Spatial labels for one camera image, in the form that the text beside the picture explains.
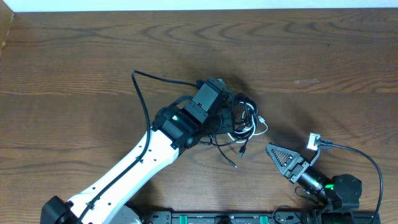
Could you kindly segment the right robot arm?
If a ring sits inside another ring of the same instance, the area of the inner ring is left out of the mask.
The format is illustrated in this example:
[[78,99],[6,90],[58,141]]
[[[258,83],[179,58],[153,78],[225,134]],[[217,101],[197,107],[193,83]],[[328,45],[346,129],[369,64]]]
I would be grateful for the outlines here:
[[266,146],[266,152],[282,176],[293,184],[299,184],[331,210],[352,210],[359,207],[362,182],[350,174],[328,178],[314,168],[314,163],[320,157],[320,149],[317,149],[310,161],[299,152],[272,143]]

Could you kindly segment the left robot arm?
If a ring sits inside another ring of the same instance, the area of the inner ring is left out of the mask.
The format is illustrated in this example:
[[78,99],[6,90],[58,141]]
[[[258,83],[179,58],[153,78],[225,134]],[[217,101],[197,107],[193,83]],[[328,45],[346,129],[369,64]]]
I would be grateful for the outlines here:
[[52,197],[43,207],[41,223],[121,223],[125,204],[156,173],[173,163],[202,137],[233,123],[233,106],[203,105],[190,100],[162,108],[150,130],[111,170],[87,189],[63,201]]

